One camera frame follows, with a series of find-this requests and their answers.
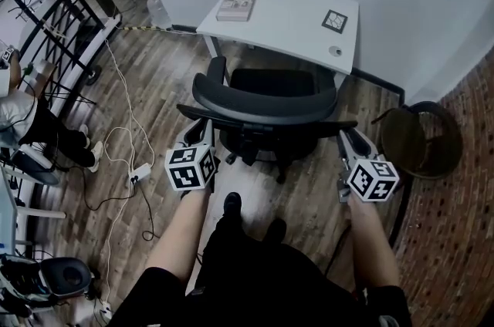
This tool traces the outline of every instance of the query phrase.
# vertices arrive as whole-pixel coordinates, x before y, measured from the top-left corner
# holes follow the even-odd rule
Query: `power strip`
[[[136,170],[133,170],[130,172],[130,180],[136,184],[137,182],[140,182],[141,180],[145,179],[151,175],[151,165],[148,163],[145,163],[138,167]]]

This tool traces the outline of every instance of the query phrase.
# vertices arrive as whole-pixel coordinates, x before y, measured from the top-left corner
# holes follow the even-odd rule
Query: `plastic bottle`
[[[151,15],[151,24],[161,29],[171,27],[171,19],[168,16],[161,0],[147,0],[147,10]]]

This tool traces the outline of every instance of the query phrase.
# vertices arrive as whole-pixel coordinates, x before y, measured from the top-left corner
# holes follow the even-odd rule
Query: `sneaker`
[[[101,156],[103,155],[103,142],[99,140],[96,145],[94,145],[94,148],[91,150],[91,153],[94,155],[94,165],[92,167],[88,167],[87,169],[93,172],[98,171],[98,168],[100,167],[100,159]]]
[[[284,220],[276,218],[269,225],[268,231],[262,240],[268,244],[280,244],[285,238],[286,223]]]
[[[242,209],[242,199],[239,193],[227,195],[223,204],[223,216],[240,216],[240,209]]]
[[[91,139],[87,137],[87,134],[90,133],[90,129],[87,128],[86,124],[82,124],[79,127],[79,132],[83,133],[84,136],[86,137],[86,146],[84,147],[84,149],[87,149],[91,144]]]

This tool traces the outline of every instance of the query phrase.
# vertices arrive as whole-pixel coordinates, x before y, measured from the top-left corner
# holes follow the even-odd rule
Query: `person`
[[[264,320],[324,325],[410,327],[399,288],[398,264],[375,205],[350,195],[354,269],[365,304],[335,285],[307,256],[281,241],[286,224],[269,227],[263,241],[242,230],[242,200],[230,193],[204,249],[195,289],[185,296],[198,251],[210,190],[185,195],[151,252],[146,269],[109,326],[230,325]]]
[[[88,150],[88,128],[68,130],[56,117],[44,99],[18,89],[22,81],[19,52],[12,53],[8,95],[0,98],[0,145],[18,149],[25,143],[40,142],[57,147],[60,152],[81,167],[96,172],[103,154],[103,143],[97,142]]]

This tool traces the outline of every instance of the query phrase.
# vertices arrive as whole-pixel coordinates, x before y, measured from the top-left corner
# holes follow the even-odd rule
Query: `wooden floor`
[[[146,0],[115,1],[121,10],[131,8],[123,14],[125,25],[149,25]],[[210,57],[205,43],[197,35],[117,30],[110,40],[110,47],[127,78],[134,115],[147,131],[156,153],[151,178],[143,182],[143,188],[151,204],[154,229],[160,235],[179,202],[164,171],[166,150],[173,146],[174,138],[188,123],[175,105],[195,104],[191,95],[192,81],[197,72],[207,69]],[[263,49],[249,50],[234,42],[224,42],[222,49],[230,71],[239,66],[300,66],[296,59]],[[97,105],[75,103],[66,115],[66,124],[77,128],[86,123],[92,139],[103,140],[115,126],[127,126],[128,108],[124,87],[106,46],[95,64],[103,68],[101,77],[93,86],[83,87],[82,94],[96,101]],[[335,117],[338,120],[358,120],[358,127],[376,140],[377,127],[371,125],[371,120],[397,104],[398,96],[350,77],[341,91]],[[135,166],[139,167],[151,161],[151,152],[137,126],[133,126],[133,135],[137,156]],[[128,134],[114,132],[108,142],[108,153],[112,158],[128,159]],[[222,160],[228,155],[220,143],[217,155]],[[334,139],[321,140],[312,155],[296,161],[290,167],[284,185],[276,183],[276,168],[267,163],[255,163],[252,167],[241,160],[232,166],[222,163],[199,252],[202,252],[222,215],[225,196],[230,191],[237,191],[242,196],[244,228],[249,235],[261,239],[270,222],[280,217],[288,225],[285,242],[301,250],[324,271],[348,225],[345,207],[339,204],[337,196],[337,178],[341,170]],[[87,199],[93,207],[105,198],[125,197],[128,192],[126,165],[111,163],[106,156],[103,156],[96,174],[86,172],[86,181]],[[397,194],[391,202],[380,206],[387,232],[394,223],[400,197]],[[65,211],[67,219],[40,220],[37,240],[56,256],[81,258],[104,277],[109,255],[107,237],[122,204],[123,201],[110,201],[98,211],[90,211],[83,201],[81,173],[72,170],[65,174],[60,187],[47,189],[42,197],[43,207]],[[149,252],[157,243],[157,239],[147,242],[141,237],[141,232],[150,228],[147,206],[142,195],[138,194],[128,202],[110,239],[110,303],[114,308],[123,301],[140,276]],[[349,238],[328,274],[329,278],[348,289],[353,288],[350,245]],[[103,282],[100,281],[100,288],[106,297],[108,291]],[[69,312],[59,310],[58,313],[63,318]]]

